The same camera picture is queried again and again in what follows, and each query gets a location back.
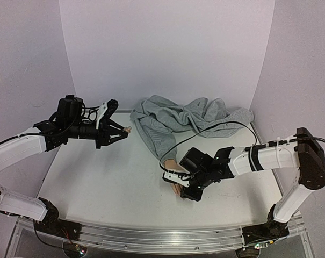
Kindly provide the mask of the nail polish bottle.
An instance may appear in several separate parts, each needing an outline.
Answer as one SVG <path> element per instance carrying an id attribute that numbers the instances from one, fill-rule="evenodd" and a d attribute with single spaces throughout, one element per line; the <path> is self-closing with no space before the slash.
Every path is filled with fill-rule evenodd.
<path id="1" fill-rule="evenodd" d="M 132 127 L 130 127 L 130 126 L 129 127 L 125 127 L 124 128 L 124 131 L 127 132 L 127 133 L 131 133 Z"/>

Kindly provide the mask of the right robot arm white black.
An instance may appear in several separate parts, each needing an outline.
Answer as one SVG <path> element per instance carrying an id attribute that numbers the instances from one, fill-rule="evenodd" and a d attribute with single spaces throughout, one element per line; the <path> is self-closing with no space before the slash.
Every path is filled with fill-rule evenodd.
<path id="1" fill-rule="evenodd" d="M 190 173 L 189 184 L 180 196 L 198 202 L 203 190 L 212 183 L 250 172 L 297 168 L 299 173 L 291 188 L 273 204 L 267 221 L 242 229 L 247 246 L 284 238 L 289 235 L 287 223 L 300 205 L 313 191 L 325 187 L 325 153 L 320 141 L 301 127 L 292 139 L 251 147 L 222 148 L 214 157 L 192 147 L 180 161 L 180 166 Z"/>

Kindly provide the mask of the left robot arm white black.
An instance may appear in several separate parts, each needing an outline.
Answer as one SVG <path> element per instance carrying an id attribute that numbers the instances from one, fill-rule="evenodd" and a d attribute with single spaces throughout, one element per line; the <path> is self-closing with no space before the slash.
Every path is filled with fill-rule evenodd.
<path id="1" fill-rule="evenodd" d="M 61 98 L 49 119 L 0 142 L 0 172 L 28 157 L 65 145 L 69 139 L 93 140 L 97 149 L 126 139 L 131 128 L 111 119 L 118 106 L 118 101 L 111 99 L 91 109 L 74 95 Z M 52 235 L 63 229 L 62 221 L 57 219 L 58 211 L 50 201 L 28 197 L 1 185 L 0 213 L 40 221 Z"/>

